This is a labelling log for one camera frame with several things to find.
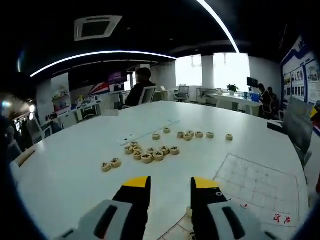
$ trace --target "white table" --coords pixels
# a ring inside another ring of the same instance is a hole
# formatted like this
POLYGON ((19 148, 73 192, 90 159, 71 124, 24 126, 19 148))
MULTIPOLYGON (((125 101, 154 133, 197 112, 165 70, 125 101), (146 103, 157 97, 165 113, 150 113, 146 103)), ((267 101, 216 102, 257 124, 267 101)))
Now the white table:
POLYGON ((223 95, 213 93, 213 94, 209 94, 209 96, 217 99, 218 101, 216 104, 217 108, 220 107, 221 101, 229 101, 229 102, 249 106, 250 115, 253 115, 253 107, 259 107, 262 105, 261 102, 255 102, 255 101, 251 101, 250 99, 244 99, 243 97, 239 97, 239 95, 231 96, 229 93, 224 93, 223 95))
POLYGON ((190 178, 212 179, 227 154, 296 176, 298 212, 303 219, 308 212, 305 175, 286 135, 268 129, 267 121, 258 117, 169 101, 124 109, 119 117, 99 116, 41 141, 38 150, 21 167, 18 192, 35 223, 47 237, 53 238, 69 228, 77 228, 83 215, 103 200, 112 199, 128 178, 151 176, 144 239, 156 240, 186 213, 186 206, 190 205, 190 178), (161 134, 158 141, 146 135, 168 125, 171 133, 161 134), (176 138, 176 132, 186 130, 210 131, 215 137, 190 142, 176 138), (233 134, 232 142, 225 140, 228 133, 233 134), (131 155, 124 154, 120 144, 130 135, 139 138, 137 141, 144 149, 177 145, 181 153, 151 164, 134 161, 131 155), (120 158, 122 166, 103 173, 102 162, 112 158, 120 158))

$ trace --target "potted plant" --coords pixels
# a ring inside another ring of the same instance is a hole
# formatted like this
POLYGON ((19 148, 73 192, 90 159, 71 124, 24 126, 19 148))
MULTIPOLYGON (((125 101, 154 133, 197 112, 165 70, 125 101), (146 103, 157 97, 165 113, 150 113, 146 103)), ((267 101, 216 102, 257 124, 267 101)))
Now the potted plant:
POLYGON ((235 84, 228 84, 227 89, 231 96, 234 96, 239 89, 235 84))

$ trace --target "ceiling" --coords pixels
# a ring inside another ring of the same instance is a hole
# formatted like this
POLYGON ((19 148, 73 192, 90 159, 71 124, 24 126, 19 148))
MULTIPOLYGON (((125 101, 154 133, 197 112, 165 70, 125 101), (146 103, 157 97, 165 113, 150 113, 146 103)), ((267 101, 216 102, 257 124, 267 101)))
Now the ceiling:
MULTIPOLYGON (((296 41, 298 34, 288 16, 276 1, 206 0, 227 26, 239 51, 250 56, 279 62, 296 41)), ((235 52, 217 21, 196 0, 90 0, 47 2, 44 6, 21 3, 16 20, 6 26, 12 33, 5 56, 10 75, 9 87, 17 83, 34 85, 53 73, 86 63, 131 60, 109 65, 108 68, 128 69, 135 60, 163 62, 171 59, 141 54, 99 54, 77 58, 50 67, 36 77, 29 76, 56 61, 98 51, 141 51, 184 57, 235 52), (109 38, 74 41, 76 19, 116 15, 121 21, 109 38)))

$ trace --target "ceiling air vent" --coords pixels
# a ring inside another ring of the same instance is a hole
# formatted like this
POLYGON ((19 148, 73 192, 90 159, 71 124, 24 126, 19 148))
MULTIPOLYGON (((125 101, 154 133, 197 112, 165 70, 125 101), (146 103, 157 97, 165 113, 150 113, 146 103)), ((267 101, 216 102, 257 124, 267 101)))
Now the ceiling air vent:
POLYGON ((89 16, 74 21, 74 41, 109 38, 122 16, 89 16))

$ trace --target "display board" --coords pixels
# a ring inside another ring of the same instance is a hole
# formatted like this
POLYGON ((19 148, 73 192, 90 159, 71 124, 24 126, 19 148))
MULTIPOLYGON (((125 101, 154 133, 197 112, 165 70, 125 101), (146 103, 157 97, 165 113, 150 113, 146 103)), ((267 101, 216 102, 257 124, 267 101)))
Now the display board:
MULTIPOLYGON (((320 65, 300 36, 281 62, 281 105, 285 110, 290 97, 315 105, 320 100, 320 65)), ((320 129, 315 127, 320 136, 320 129)))

